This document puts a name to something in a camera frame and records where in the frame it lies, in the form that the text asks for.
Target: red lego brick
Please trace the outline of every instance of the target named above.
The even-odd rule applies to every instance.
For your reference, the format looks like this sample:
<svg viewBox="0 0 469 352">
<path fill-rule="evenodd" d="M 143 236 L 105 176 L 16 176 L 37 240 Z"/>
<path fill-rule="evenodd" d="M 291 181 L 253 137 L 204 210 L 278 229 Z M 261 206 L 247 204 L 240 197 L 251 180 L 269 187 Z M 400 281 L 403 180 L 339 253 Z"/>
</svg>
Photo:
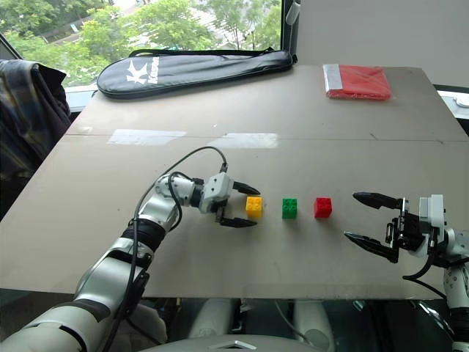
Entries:
<svg viewBox="0 0 469 352">
<path fill-rule="evenodd" d="M 332 199 L 328 197 L 317 197 L 314 201 L 314 217 L 328 218 L 332 213 Z"/>
</svg>

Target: bag strap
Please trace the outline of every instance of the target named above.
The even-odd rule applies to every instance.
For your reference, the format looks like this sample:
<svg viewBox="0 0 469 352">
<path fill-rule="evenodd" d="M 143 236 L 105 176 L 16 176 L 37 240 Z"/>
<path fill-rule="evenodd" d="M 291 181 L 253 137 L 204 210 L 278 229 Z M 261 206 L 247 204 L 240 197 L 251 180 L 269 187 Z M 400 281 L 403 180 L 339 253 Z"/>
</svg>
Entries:
<svg viewBox="0 0 469 352">
<path fill-rule="evenodd" d="M 274 51 L 271 47 L 265 50 L 169 50 L 169 49 L 138 49 L 132 51 L 129 57 L 138 55 L 246 55 L 256 56 Z"/>
</svg>

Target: green lego brick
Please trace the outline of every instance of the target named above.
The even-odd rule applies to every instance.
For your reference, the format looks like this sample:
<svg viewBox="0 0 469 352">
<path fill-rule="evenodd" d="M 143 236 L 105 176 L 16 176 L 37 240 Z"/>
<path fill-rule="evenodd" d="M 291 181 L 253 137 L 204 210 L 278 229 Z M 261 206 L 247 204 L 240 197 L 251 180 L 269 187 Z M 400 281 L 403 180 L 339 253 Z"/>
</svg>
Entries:
<svg viewBox="0 0 469 352">
<path fill-rule="evenodd" d="M 297 209 L 296 198 L 283 198 L 281 201 L 281 218 L 296 219 Z"/>
</svg>

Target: yellow lego brick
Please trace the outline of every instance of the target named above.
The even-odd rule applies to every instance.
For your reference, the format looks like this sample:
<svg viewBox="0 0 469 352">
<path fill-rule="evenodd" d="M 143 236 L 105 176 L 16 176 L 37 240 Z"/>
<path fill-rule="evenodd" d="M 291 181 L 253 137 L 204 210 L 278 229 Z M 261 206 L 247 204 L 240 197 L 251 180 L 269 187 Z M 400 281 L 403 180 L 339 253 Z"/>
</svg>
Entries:
<svg viewBox="0 0 469 352">
<path fill-rule="evenodd" d="M 260 218 L 262 215 L 262 197 L 248 197 L 246 213 L 250 218 Z"/>
</svg>

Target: plastic bag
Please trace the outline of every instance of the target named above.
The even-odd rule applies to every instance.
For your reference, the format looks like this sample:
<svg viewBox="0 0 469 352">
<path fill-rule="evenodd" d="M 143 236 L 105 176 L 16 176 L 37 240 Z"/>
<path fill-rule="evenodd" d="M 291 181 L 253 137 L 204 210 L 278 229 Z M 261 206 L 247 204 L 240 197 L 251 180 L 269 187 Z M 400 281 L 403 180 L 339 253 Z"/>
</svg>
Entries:
<svg viewBox="0 0 469 352">
<path fill-rule="evenodd" d="M 387 100 L 392 96 L 381 67 L 323 65 L 329 98 Z"/>
</svg>

